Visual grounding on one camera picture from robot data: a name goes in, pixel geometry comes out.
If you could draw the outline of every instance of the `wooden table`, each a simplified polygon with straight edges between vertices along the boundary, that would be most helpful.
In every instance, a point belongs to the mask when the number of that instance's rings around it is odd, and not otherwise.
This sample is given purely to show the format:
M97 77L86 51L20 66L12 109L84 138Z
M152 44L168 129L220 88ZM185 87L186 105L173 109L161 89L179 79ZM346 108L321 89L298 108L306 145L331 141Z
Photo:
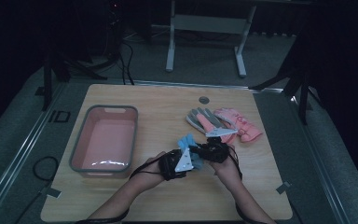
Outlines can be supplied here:
M208 97L210 103L200 103L201 96ZM60 190L62 195L58 199L47 198L41 213L44 221L87 218L127 180L85 178L69 167L70 155L81 123L87 109L92 105L133 105L138 109L138 133L132 169L162 150L168 152L178 148L177 141L188 133L193 133L196 142L206 142L206 137L186 122L185 116L190 109L238 109L263 132L258 141L252 144L242 143L239 137L234 142L244 185L272 218L289 219L292 216L286 194L276 191L282 184L281 176L250 91L174 86L91 85L52 183L52 187ZM205 163L201 170L188 172L186 178L164 181L140 195L124 220L198 221L241 218L236 212L231 195L217 176L213 175L213 169Z

